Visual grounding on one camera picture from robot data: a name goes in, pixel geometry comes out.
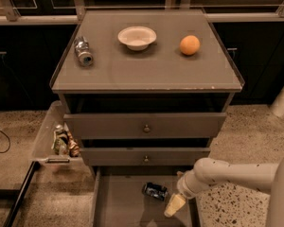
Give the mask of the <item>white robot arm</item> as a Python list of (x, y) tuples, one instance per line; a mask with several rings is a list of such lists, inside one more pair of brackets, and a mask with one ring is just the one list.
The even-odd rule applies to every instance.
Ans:
[(181, 175), (164, 215), (175, 215), (187, 200), (222, 183), (234, 183), (270, 195), (266, 227), (284, 227), (284, 158), (278, 164), (230, 164), (199, 159)]

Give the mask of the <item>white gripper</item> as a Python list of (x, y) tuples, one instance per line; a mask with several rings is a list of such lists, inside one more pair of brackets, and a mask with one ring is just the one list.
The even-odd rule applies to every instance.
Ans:
[(175, 215), (186, 204), (186, 199), (191, 200), (202, 191), (202, 183), (197, 179), (194, 170), (177, 171), (176, 175), (178, 177), (177, 189), (180, 194), (171, 196), (164, 212), (168, 218)]

